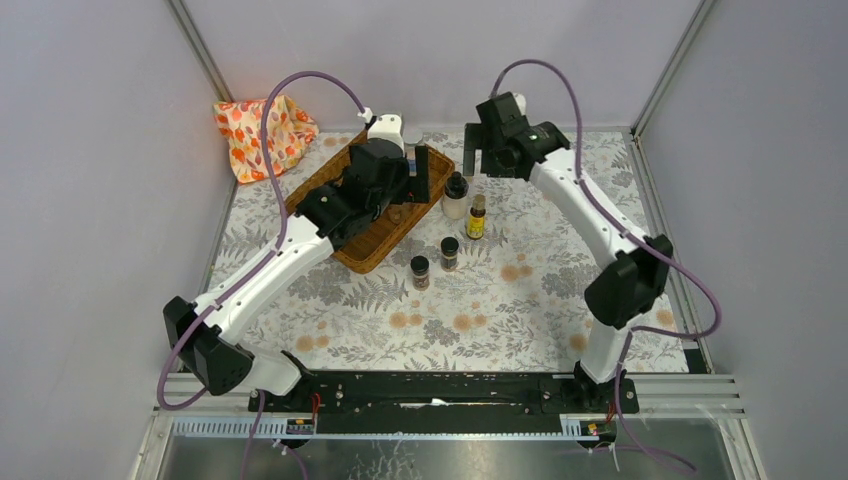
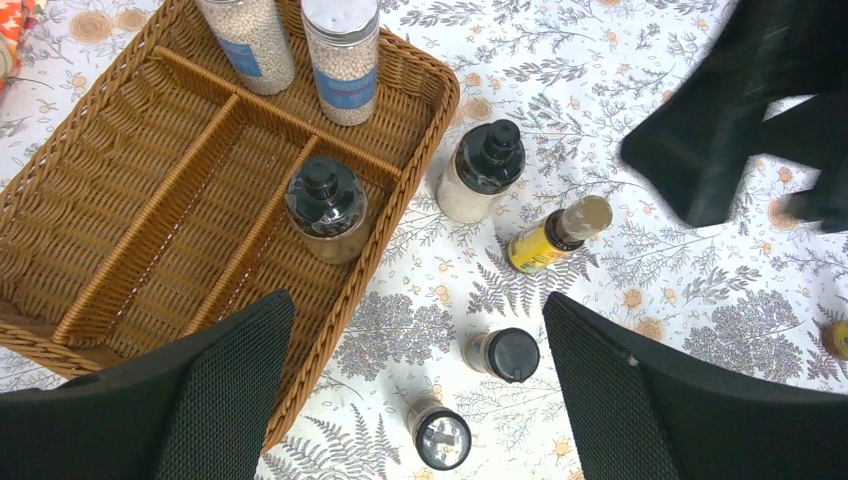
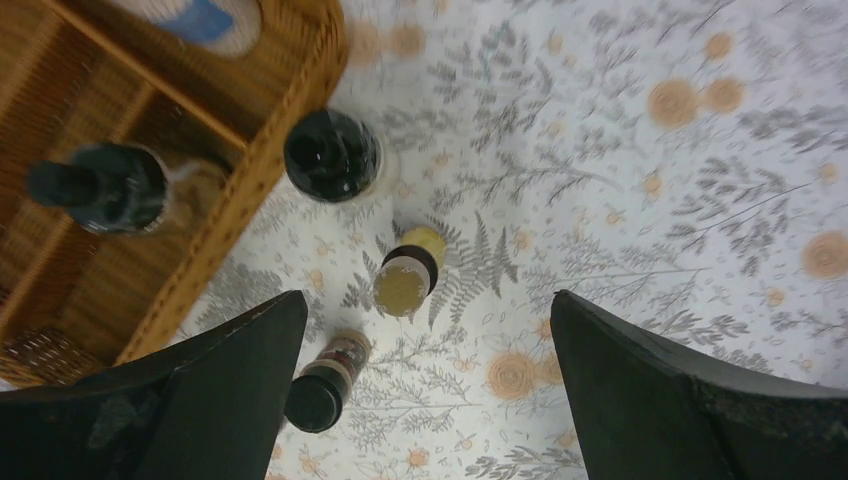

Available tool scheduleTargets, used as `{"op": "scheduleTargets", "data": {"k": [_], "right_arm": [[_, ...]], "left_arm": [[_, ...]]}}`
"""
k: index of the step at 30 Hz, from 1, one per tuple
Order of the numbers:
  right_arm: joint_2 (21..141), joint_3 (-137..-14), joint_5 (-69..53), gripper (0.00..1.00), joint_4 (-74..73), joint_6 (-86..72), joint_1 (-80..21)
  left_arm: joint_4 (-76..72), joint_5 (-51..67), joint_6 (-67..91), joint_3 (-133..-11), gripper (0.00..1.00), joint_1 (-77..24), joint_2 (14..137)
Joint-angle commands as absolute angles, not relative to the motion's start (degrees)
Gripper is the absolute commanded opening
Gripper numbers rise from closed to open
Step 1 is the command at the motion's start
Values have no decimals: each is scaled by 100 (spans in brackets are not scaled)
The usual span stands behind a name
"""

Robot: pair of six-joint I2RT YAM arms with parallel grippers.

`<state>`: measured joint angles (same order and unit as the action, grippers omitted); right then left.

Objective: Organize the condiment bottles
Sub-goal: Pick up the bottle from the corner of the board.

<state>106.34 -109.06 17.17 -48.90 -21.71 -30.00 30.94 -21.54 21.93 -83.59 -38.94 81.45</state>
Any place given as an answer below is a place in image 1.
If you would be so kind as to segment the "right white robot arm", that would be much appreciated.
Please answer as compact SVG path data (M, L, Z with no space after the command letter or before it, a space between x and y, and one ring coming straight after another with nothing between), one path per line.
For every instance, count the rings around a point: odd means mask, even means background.
M665 235L649 236L627 218L578 164L579 149L552 123L533 125L526 101L510 92L476 107L464 133L463 172L522 179L540 190L588 246L598 277L584 291L594 317L587 348L575 364L575 402L597 412L623 378L627 336L647 323L663 295L673 252Z

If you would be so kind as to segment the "blue label pellet jar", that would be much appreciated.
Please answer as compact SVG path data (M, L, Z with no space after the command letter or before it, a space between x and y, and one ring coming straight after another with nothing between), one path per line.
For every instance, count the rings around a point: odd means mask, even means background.
M416 148L423 143L423 133L420 129L405 126L402 132L404 151L409 168L409 175L417 175Z

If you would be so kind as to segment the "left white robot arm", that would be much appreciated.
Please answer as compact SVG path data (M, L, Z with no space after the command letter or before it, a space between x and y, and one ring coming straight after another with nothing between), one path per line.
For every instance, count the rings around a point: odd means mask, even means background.
M309 401L304 367L282 353L241 345L246 329L283 290L314 265L366 232L391 205L430 201L429 150L419 144L413 165L398 145L370 139L348 148L341 175L308 191L281 232L216 290L163 308L172 358L219 396L239 385L271 392L288 411Z

